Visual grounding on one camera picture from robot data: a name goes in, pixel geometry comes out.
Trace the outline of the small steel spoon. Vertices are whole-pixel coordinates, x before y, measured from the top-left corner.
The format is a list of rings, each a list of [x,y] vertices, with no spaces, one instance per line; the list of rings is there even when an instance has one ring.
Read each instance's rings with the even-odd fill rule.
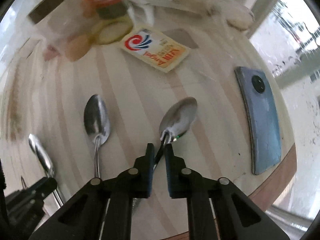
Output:
[[[172,105],[163,116],[159,125],[159,135],[161,144],[155,155],[155,169],[160,162],[164,148],[167,144],[175,142],[188,132],[192,123],[196,119],[197,100],[193,97],[186,97]]]

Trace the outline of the striped cat placemat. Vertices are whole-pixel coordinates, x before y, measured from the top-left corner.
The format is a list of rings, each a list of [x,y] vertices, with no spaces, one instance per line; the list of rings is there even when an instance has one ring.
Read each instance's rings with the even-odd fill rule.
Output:
[[[155,28],[192,47],[174,70],[163,73],[122,51],[117,44],[94,46],[79,61],[57,56],[44,61],[44,41],[33,33],[14,32],[3,54],[1,76],[1,161],[6,194],[32,185],[44,171],[28,144],[38,136],[55,167],[56,180],[68,199],[93,177],[94,146],[83,121],[88,99],[106,102],[111,134],[100,150],[103,179],[116,177],[160,143],[158,127],[165,112],[187,96],[197,100],[191,129],[173,143],[176,155],[204,177],[227,177],[266,210],[289,186],[297,170],[291,122],[280,89],[267,75],[277,106],[281,161],[266,172],[252,173],[246,111],[234,68],[267,71],[242,32],[219,20],[170,13],[157,8]]]

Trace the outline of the yellow yeast packet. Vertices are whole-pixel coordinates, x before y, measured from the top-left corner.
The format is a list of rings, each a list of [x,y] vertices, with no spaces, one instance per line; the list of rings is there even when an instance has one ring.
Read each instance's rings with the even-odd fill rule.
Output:
[[[122,38],[119,46],[123,51],[164,73],[177,67],[190,53],[190,48],[148,25],[134,27]]]

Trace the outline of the medium steel spoon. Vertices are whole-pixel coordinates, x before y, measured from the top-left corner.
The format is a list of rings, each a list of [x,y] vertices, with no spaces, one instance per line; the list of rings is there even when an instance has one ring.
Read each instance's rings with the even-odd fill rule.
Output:
[[[38,161],[40,162],[46,176],[48,178],[55,178],[54,164],[47,151],[39,141],[38,137],[34,134],[29,134],[28,142],[32,152],[36,155]],[[61,195],[59,186],[57,186],[57,188],[53,191],[53,196],[56,204],[59,208],[61,208],[64,205],[65,201],[63,199],[63,196]]]

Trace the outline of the blue smartphone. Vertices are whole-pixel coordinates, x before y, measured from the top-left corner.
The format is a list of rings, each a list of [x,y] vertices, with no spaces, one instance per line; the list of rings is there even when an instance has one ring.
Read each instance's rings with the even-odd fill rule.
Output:
[[[279,119],[271,86],[262,70],[236,67],[244,101],[252,153],[252,173],[259,175],[281,161]]]

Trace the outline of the slim steel spoon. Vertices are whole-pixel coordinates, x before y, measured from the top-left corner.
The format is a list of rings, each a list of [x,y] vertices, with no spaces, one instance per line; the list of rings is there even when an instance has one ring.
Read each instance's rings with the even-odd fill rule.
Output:
[[[98,94],[92,95],[86,103],[84,127],[94,144],[94,176],[100,178],[99,149],[110,136],[111,123],[106,104]]]

